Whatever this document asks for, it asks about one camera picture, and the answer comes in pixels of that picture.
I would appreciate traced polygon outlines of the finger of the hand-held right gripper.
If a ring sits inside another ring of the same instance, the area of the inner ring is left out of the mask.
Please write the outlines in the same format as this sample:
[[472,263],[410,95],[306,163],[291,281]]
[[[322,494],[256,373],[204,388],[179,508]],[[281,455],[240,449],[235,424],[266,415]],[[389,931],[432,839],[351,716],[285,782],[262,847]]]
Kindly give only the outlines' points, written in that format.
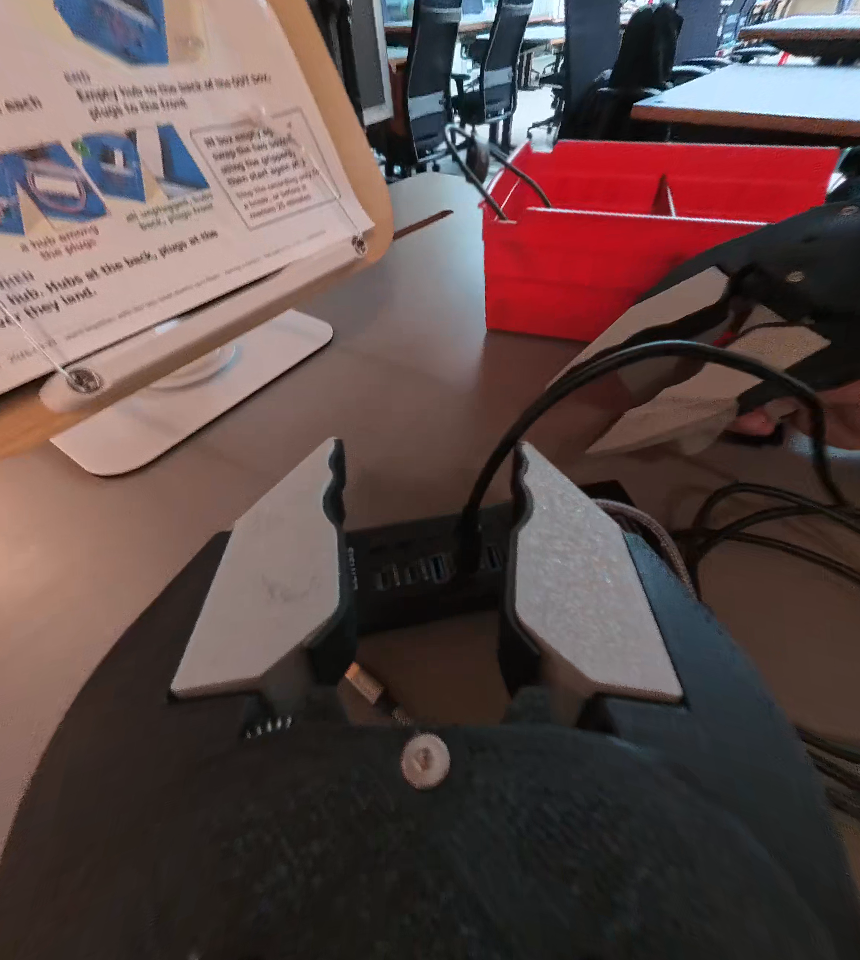
[[[732,323],[737,296],[723,270],[711,267],[630,306],[578,354],[548,385],[568,381],[581,366],[634,346],[664,341],[713,342]],[[637,361],[589,387],[600,399],[652,399],[694,370],[697,362],[665,357]]]
[[[755,322],[724,348],[787,372],[829,345],[807,327]],[[758,376],[688,358],[640,361],[615,378],[632,407],[586,449],[592,457],[665,443],[702,451],[736,420],[738,399],[762,384]]]

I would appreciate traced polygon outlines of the grey office table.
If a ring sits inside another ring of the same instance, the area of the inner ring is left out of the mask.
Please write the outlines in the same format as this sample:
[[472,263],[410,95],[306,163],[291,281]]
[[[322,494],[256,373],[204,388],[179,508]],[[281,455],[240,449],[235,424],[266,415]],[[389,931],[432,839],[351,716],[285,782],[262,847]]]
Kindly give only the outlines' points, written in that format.
[[637,121],[860,139],[860,67],[736,64],[637,102]]
[[741,28],[741,42],[791,44],[860,43],[860,13],[796,15]]

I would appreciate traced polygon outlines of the black multiport usb hub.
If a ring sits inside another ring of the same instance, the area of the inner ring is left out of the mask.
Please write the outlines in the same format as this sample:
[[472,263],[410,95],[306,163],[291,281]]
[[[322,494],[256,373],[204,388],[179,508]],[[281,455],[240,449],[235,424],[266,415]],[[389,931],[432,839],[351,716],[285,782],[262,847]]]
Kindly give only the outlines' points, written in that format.
[[346,534],[360,639],[493,611],[507,566],[512,505],[484,508],[480,567],[457,573],[457,514]]

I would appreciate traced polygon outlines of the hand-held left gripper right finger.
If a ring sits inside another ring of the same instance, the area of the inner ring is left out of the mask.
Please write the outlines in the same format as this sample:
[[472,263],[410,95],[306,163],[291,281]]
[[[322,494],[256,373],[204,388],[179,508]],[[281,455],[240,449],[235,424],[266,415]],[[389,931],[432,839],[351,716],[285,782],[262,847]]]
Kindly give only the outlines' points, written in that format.
[[508,694],[554,707],[615,696],[677,706],[684,688],[627,535],[532,444],[513,454],[498,663]]

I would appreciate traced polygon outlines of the wooden document stand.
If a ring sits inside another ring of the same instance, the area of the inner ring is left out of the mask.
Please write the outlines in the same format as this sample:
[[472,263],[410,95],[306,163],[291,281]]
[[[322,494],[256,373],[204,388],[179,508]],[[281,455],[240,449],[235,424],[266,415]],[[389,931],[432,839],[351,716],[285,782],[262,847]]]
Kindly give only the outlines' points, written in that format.
[[127,474],[157,460],[256,392],[329,346],[333,328],[293,309],[328,282],[359,272],[387,251],[393,211],[374,160],[364,121],[374,113],[360,104],[356,75],[363,65],[353,29],[377,42],[376,65],[389,116],[389,77],[377,35],[379,10],[364,2],[297,2],[316,28],[295,27],[304,68],[326,51],[361,134],[337,115],[338,94],[321,81],[316,96],[340,159],[374,228],[351,244],[292,264],[273,277],[161,322],[142,334],[42,376],[0,397],[0,457],[46,442],[89,474]]

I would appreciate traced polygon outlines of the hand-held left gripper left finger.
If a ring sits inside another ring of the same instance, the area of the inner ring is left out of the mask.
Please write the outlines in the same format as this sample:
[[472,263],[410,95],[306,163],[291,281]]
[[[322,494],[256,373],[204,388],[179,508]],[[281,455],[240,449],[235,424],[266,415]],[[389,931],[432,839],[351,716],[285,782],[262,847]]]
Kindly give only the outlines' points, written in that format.
[[328,438],[234,524],[170,692],[298,703],[355,661],[345,448]]

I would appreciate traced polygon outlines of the printed instruction sheet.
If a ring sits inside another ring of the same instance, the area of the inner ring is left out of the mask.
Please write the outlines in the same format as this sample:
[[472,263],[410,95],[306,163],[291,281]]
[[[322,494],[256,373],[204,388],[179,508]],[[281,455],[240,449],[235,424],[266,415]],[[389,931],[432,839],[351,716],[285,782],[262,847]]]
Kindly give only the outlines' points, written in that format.
[[298,2],[0,2],[0,398],[375,227]]

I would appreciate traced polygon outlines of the black office chair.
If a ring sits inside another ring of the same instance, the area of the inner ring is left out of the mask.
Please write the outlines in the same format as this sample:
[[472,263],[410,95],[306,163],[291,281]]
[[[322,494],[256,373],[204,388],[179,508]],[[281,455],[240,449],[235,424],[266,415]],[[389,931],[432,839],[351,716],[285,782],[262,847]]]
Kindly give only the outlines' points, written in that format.
[[445,143],[462,16],[461,1],[414,3],[403,96],[401,164],[406,169],[419,167]]
[[518,64],[533,1],[500,1],[484,44],[475,89],[461,98],[460,119],[472,127],[512,119],[518,102]]
[[632,111],[637,103],[671,89],[684,22],[672,3],[640,7],[624,30],[615,65],[576,108],[567,138],[667,142],[667,124],[637,121]]

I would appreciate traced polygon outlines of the red plastic bin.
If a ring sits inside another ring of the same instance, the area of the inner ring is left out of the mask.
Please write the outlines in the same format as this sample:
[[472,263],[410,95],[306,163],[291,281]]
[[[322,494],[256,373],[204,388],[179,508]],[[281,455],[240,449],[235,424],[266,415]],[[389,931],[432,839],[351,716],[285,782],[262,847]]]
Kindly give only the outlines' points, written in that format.
[[490,330],[589,343],[705,252],[822,205],[842,150],[642,141],[520,147],[484,201]]

